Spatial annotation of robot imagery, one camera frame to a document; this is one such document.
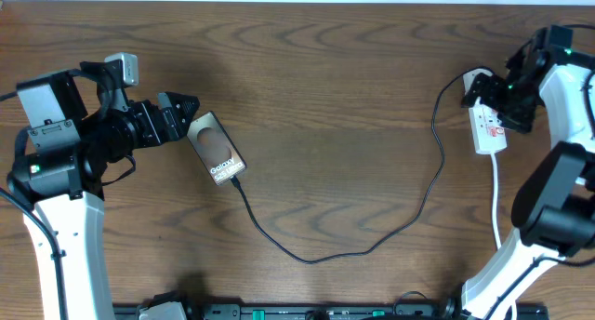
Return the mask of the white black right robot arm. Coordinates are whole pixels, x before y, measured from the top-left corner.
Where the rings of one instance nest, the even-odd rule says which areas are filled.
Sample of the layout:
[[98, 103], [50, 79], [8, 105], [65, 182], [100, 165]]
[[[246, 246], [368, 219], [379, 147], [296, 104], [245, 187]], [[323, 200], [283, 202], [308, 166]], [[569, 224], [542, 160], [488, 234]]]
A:
[[544, 107], [551, 150], [516, 194], [509, 236], [449, 300], [447, 318], [506, 319], [549, 269], [594, 262], [572, 259], [594, 247], [594, 198], [573, 193], [576, 185], [594, 190], [594, 58], [573, 48], [574, 30], [537, 30], [508, 59], [504, 77], [487, 68], [463, 75], [461, 105], [475, 138], [500, 139], [507, 129], [527, 134]]

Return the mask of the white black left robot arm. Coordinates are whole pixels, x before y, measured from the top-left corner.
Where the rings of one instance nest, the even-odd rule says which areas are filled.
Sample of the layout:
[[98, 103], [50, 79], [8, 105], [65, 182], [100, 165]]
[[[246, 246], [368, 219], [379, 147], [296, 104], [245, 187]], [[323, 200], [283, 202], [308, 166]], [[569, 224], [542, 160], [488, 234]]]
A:
[[38, 265], [47, 319], [113, 319], [103, 247], [103, 175], [137, 149], [183, 139], [200, 107], [161, 92], [132, 101], [138, 63], [131, 54], [40, 75], [11, 92], [29, 120], [1, 192], [24, 216]]

